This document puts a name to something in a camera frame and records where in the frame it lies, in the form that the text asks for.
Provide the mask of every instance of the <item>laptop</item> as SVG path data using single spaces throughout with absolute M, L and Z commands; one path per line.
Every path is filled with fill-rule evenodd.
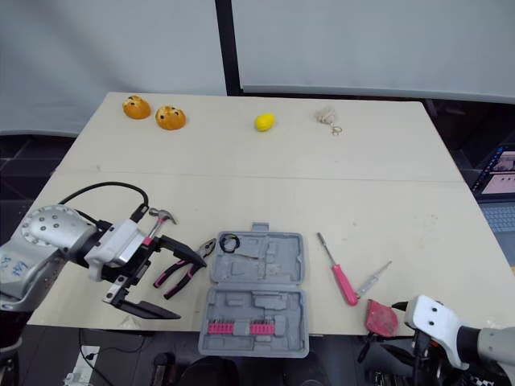
M 515 145 L 497 148 L 472 193 L 515 272 Z

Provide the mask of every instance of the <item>hammer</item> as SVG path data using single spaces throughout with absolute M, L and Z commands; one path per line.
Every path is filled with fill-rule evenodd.
M 161 228 L 161 225 L 163 225 L 166 220 L 171 220 L 172 223 L 177 225 L 177 221 L 175 221 L 174 216 L 169 211 L 165 211 L 164 209 L 156 209 L 155 207 L 151 207 L 148 211 L 148 214 L 151 216 L 157 216 L 158 220 L 155 222 L 154 227 L 152 227 L 150 233 L 145 238 L 145 241 L 143 242 L 145 245 L 148 245 L 152 241 L 155 233 Z

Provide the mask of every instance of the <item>pink screwdriver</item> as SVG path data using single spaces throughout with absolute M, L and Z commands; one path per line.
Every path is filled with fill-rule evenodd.
M 342 271 L 339 264 L 335 262 L 335 259 L 332 257 L 331 252 L 329 252 L 328 245 L 326 244 L 325 240 L 323 239 L 323 236 L 321 233 L 316 234 L 319 237 L 320 243 L 322 243 L 323 247 L 325 248 L 326 252 L 329 255 L 329 258 L 332 262 L 331 270 L 335 275 L 336 283 L 338 283 L 338 286 L 340 287 L 341 294 L 344 295 L 345 301 L 350 306 L 355 306 L 357 304 L 358 297 L 356 296 L 356 293 L 354 292 L 354 289 L 351 286 L 351 283 L 348 281 L 347 277 L 345 276 L 344 271 Z

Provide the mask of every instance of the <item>yellow lemon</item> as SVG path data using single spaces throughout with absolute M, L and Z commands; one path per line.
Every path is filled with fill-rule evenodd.
M 275 116 L 271 113 L 260 115 L 254 121 L 257 131 L 267 131 L 272 128 L 275 122 Z

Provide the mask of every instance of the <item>gray plastic toolbox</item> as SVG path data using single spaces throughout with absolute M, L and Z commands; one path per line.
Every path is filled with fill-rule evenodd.
M 201 354 L 303 358 L 309 352 L 306 296 L 298 288 L 303 237 L 268 229 L 254 223 L 251 232 L 219 235 L 211 270 L 218 284 L 208 292 Z

